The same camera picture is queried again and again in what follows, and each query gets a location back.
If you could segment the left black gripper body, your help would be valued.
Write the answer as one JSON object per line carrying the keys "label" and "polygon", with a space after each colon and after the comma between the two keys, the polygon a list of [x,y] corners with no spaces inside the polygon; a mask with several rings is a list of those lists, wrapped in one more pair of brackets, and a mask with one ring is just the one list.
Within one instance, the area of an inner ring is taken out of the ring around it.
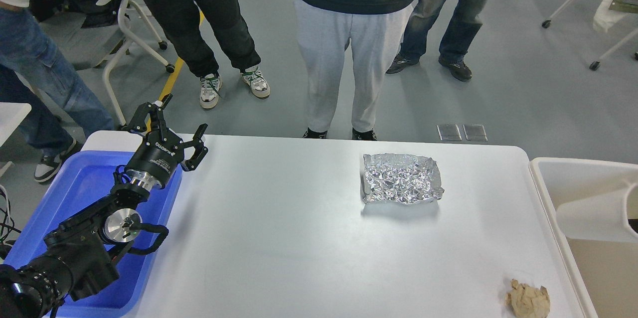
{"label": "left black gripper body", "polygon": [[169,130],[161,136],[159,130],[146,134],[143,143],[125,166],[130,184],[144,189],[158,186],[163,189],[178,164],[184,160],[184,139]]}

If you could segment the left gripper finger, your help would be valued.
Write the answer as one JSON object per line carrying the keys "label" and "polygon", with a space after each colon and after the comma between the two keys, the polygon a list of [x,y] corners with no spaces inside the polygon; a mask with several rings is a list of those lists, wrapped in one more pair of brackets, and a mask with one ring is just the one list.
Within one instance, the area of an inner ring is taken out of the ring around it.
{"label": "left gripper finger", "polygon": [[160,101],[140,104],[130,122],[121,125],[121,131],[139,134],[143,143],[173,143],[174,133],[169,131],[163,115],[172,98],[173,95],[168,94]]}
{"label": "left gripper finger", "polygon": [[205,155],[208,153],[208,148],[204,145],[204,134],[207,129],[208,124],[201,124],[198,129],[194,132],[193,138],[191,141],[180,142],[179,149],[184,150],[186,148],[194,148],[194,153],[189,159],[185,159],[180,162],[182,166],[182,170],[185,172],[189,172],[195,170],[201,161],[203,161]]}

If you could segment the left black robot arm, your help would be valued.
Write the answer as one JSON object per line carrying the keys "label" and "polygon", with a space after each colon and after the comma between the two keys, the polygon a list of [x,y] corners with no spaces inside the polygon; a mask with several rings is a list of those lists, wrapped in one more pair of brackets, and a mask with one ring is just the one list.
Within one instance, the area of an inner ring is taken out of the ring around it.
{"label": "left black robot arm", "polygon": [[21,268],[1,266],[1,316],[56,316],[66,296],[73,300],[96,295],[120,275],[118,262],[126,254],[155,252],[168,236],[163,225],[143,222],[137,206],[151,191],[163,189],[178,166],[198,168],[208,153],[201,124],[191,141],[184,141],[164,120],[172,95],[138,106],[128,132],[141,132],[146,117],[151,129],[126,165],[117,166],[108,195],[59,223],[44,237],[46,251]]}

